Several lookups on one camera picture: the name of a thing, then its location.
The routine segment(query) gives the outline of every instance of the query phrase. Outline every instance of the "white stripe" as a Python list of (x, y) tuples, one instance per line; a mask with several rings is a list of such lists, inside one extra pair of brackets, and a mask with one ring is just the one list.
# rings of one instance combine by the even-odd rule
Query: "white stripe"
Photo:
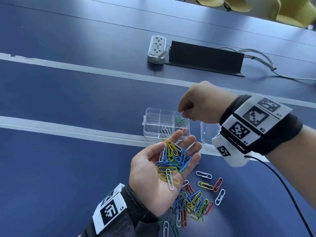
[[(56, 123), (34, 121), (6, 116), (0, 116), (0, 128), (31, 131), (51, 135), (67, 136), (90, 141), (99, 141), (105, 143), (140, 147), (147, 147), (162, 140), (157, 138), (144, 137), (140, 135), (129, 135), (109, 131), (98, 131), (70, 125), (62, 125)], [(220, 155), (214, 146), (203, 146), (200, 153), (206, 155)], [(259, 158), (263, 161), (268, 161), (264, 156), (259, 155)]]
[[(149, 75), (139, 75), (139, 74), (134, 74), (134, 73), (113, 71), (113, 70), (107, 70), (107, 69), (96, 68), (96, 67), (80, 66), (80, 65), (54, 62), (54, 61), (48, 61), (48, 60), (42, 60), (42, 59), (36, 59), (36, 58), (26, 58), (22, 56), (11, 56), (10, 54), (5, 54), (5, 53), (0, 53), (0, 60), (1, 59), (7, 60), (7, 61), (13, 61), (13, 62), (27, 63), (27, 64), (33, 64), (33, 65), (46, 66), (46, 67), (54, 67), (54, 68), (73, 70), (73, 71), (81, 71), (81, 72), (94, 73), (94, 74), (107, 75), (107, 76), (116, 76), (116, 77), (121, 77), (121, 78), (143, 80), (143, 81), (163, 83), (163, 84), (182, 86), (182, 87), (190, 87), (191, 85), (196, 84), (195, 82), (184, 81), (184, 80), (168, 79), (168, 78), (155, 77), (155, 76), (149, 76)], [(224, 90), (236, 93), (238, 95), (256, 94), (254, 92), (240, 91), (240, 90), (234, 90), (234, 89), (223, 88), (223, 87), (221, 88)], [(288, 99), (288, 98), (283, 98), (283, 97), (269, 96), (269, 95), (264, 95), (264, 96), (277, 102), (291, 104), (291, 105), (311, 107), (311, 108), (316, 109), (316, 103), (302, 101), (302, 100)]]

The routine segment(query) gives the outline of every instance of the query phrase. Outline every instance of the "plastic box compartment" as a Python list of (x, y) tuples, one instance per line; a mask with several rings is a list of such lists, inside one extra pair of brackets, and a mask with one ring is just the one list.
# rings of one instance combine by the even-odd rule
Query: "plastic box compartment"
[(207, 146), (213, 146), (212, 139), (219, 133), (220, 131), (219, 124), (207, 124), (201, 122), (201, 141), (202, 144)]
[[(189, 119), (184, 119), (184, 122), (177, 121), (177, 117), (181, 119), (182, 114), (177, 111), (162, 110), (155, 108), (147, 108), (146, 115), (144, 116), (144, 136), (166, 139), (179, 129), (186, 129), (184, 135), (180, 138), (183, 140), (190, 135), (190, 122)], [(168, 129), (170, 133), (166, 134), (163, 130)]]

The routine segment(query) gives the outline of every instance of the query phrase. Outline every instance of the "blue table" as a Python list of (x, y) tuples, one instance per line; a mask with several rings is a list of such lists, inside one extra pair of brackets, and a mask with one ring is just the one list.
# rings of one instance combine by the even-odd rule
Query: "blue table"
[[(128, 183), (132, 157), (157, 141), (142, 136), (146, 109), (176, 110), (188, 83), (208, 80), (241, 93), (288, 98), (294, 113), (316, 128), (312, 81), (275, 78), (251, 60), (243, 63), (246, 78), (147, 63), (150, 37), (159, 34), (168, 42), (257, 49), (280, 73), (314, 78), (315, 32), (173, 0), (0, 3), (0, 53), (53, 61), (34, 65), (1, 55), (3, 236), (79, 235), (104, 196)], [(69, 68), (72, 64), (81, 71)], [(93, 67), (121, 74), (96, 74)], [(122, 72), (176, 84), (122, 78)], [(200, 140), (200, 123), (190, 125)], [(121, 140), (102, 136), (116, 134)], [(213, 182), (222, 177), (227, 193), (204, 223), (188, 220), (182, 236), (308, 236), (285, 189), (261, 163), (231, 168), (222, 158), (203, 154), (197, 170), (211, 173)], [(197, 188), (195, 173), (188, 180)], [(316, 234), (316, 211), (289, 187)], [(217, 195), (204, 194), (213, 201)]]

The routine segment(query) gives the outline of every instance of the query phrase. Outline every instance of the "black cable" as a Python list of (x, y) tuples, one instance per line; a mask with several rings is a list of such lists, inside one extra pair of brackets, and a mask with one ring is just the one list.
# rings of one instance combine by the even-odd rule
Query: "black cable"
[(301, 217), (301, 219), (302, 219), (302, 221), (303, 221), (303, 223), (304, 223), (304, 225), (305, 225), (305, 227), (306, 227), (306, 229), (307, 229), (307, 231), (308, 231), (310, 237), (314, 237), (313, 234), (312, 234), (312, 232), (311, 232), (311, 230), (309, 229), (308, 224), (306, 223), (306, 220), (304, 219), (304, 217), (303, 217), (303, 215), (302, 215), (300, 209), (298, 208), (297, 203), (296, 203), (296, 201), (295, 201), (293, 195), (291, 194), (290, 190), (288, 189), (288, 187), (287, 187), (286, 184), (284, 183), (283, 179), (279, 176), (279, 174), (278, 174), (274, 169), (272, 169), (267, 163), (264, 163), (262, 160), (259, 160), (259, 159), (255, 158), (255, 157), (250, 156), (250, 155), (244, 155), (244, 157), (245, 157), (245, 158), (256, 159), (257, 161), (261, 162), (262, 164), (264, 164), (264, 165), (267, 166), (270, 170), (273, 171), (273, 173), (279, 178), (279, 180), (282, 182), (283, 186), (285, 187), (286, 191), (287, 191), (288, 194), (290, 195), (291, 200), (293, 201), (293, 203), (294, 203), (294, 205), (295, 205), (295, 208), (296, 208), (296, 210), (298, 211), (298, 214), (300, 215), (300, 217)]

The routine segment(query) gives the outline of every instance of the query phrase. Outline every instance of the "left hand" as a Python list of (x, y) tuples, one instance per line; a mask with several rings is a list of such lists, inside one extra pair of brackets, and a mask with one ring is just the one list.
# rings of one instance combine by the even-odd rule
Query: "left hand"
[[(176, 143), (182, 135), (183, 132), (178, 130), (168, 140)], [(132, 159), (129, 185), (138, 199), (157, 217), (163, 215), (172, 206), (179, 195), (184, 180), (201, 159), (201, 154), (198, 151), (202, 149), (202, 144), (196, 142), (194, 135), (188, 136), (179, 143), (182, 148), (188, 148), (190, 145), (192, 147), (188, 149), (186, 155), (194, 155), (183, 173), (173, 173), (172, 177), (179, 180), (179, 184), (174, 184), (173, 190), (169, 189), (168, 182), (159, 178), (160, 172), (152, 160), (154, 155), (159, 155), (160, 151), (163, 151), (164, 142), (145, 148)]]

